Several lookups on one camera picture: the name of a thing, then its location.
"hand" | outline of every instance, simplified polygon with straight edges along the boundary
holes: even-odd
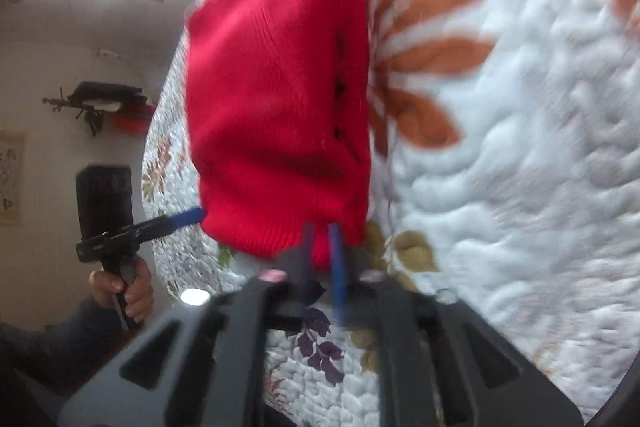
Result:
[[[136,280],[125,293],[127,307],[125,313],[136,322],[146,319],[154,308],[154,289],[151,286],[151,273],[142,259],[136,259]],[[113,308],[112,293],[119,293],[124,288],[120,277],[104,270],[92,272],[89,286],[94,300],[101,308]]]

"person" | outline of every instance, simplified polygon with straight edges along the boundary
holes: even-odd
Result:
[[[135,268],[136,279],[125,293],[125,312],[140,322],[151,314],[154,296],[145,262],[138,259]],[[54,425],[17,371],[55,392],[84,383],[127,338],[111,300],[123,285],[111,273],[94,271],[89,277],[92,296],[66,322],[46,331],[0,323],[0,427]]]

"bed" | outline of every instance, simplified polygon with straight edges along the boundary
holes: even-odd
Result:
[[[412,291],[454,289],[585,421],[640,349],[638,6],[369,1],[374,263]],[[187,52],[184,34],[146,141],[147,217],[199,204]],[[268,266],[198,228],[154,254],[174,298]],[[300,425],[379,425],[375,338],[336,326],[327,297],[312,317],[270,335],[266,400]]]

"purple leaf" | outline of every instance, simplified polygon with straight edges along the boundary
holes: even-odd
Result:
[[[309,359],[306,361],[306,363],[308,363],[308,365],[310,365],[311,367],[317,369],[318,371],[320,371],[320,364],[322,362],[322,357],[320,356],[319,353],[315,353],[313,354],[311,357],[309,357]]]
[[[314,341],[311,340],[305,331],[300,334],[296,345],[300,348],[303,357],[310,357],[314,353]]]
[[[342,350],[331,342],[323,342],[318,346],[318,351],[324,357],[332,360],[342,360]]]
[[[329,331],[329,319],[316,308],[305,310],[305,322],[307,328],[314,330],[321,337],[324,337]]]
[[[344,380],[344,373],[341,373],[340,371],[338,371],[335,368],[335,365],[331,363],[331,360],[321,359],[320,367],[324,371],[324,376],[326,377],[327,382],[336,384]]]

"folded red cloth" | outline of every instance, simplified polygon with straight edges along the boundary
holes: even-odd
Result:
[[[204,231],[272,257],[316,226],[360,245],[369,203],[365,0],[207,0],[188,21],[186,113]]]

